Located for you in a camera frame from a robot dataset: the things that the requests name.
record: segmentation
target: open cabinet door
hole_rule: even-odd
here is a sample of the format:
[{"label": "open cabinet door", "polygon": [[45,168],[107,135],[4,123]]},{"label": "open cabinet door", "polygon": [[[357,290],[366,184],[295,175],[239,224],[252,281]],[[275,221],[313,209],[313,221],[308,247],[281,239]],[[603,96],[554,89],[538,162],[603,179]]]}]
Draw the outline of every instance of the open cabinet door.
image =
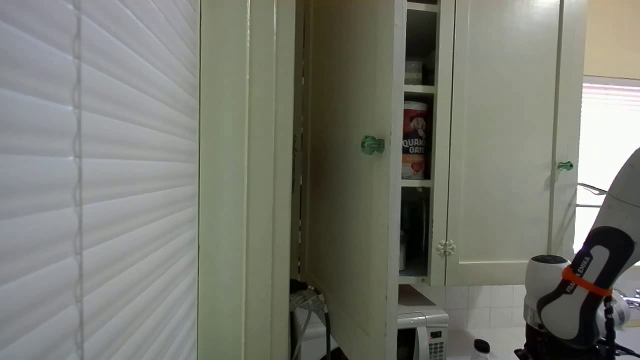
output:
[{"label": "open cabinet door", "polygon": [[[403,8],[304,4],[304,257],[331,335],[353,360],[396,355]],[[360,146],[364,135],[383,148]]]}]

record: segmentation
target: cabinet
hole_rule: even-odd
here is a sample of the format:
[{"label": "cabinet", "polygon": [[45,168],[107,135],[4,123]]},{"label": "cabinet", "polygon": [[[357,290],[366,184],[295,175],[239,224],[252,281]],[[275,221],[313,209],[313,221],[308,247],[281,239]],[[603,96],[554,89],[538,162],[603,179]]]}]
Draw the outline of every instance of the cabinet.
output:
[{"label": "cabinet", "polygon": [[[312,0],[304,16],[302,275],[350,358],[391,358],[397,281],[522,281],[530,256],[570,247],[576,174],[555,163],[576,162],[583,1]],[[425,179],[399,175],[405,99],[431,114]]]}]

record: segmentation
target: cabinet handle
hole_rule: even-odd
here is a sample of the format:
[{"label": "cabinet handle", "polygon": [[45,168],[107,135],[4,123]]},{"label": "cabinet handle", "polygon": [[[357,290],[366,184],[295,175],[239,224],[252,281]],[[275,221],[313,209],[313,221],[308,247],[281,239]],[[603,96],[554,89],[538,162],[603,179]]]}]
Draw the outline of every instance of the cabinet handle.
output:
[{"label": "cabinet handle", "polygon": [[557,170],[570,172],[573,170],[573,162],[570,160],[557,162]]},{"label": "cabinet handle", "polygon": [[360,142],[360,150],[364,154],[381,154],[383,152],[383,137],[375,137],[375,135],[364,135]]}]

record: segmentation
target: door hinge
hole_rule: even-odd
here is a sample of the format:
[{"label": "door hinge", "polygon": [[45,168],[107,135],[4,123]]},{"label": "door hinge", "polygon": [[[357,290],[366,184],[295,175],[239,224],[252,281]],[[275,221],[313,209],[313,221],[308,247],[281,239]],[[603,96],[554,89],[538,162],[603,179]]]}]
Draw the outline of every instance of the door hinge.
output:
[{"label": "door hinge", "polygon": [[447,257],[455,252],[455,246],[451,239],[439,239],[437,246],[435,246],[435,252],[442,256],[442,257]]}]

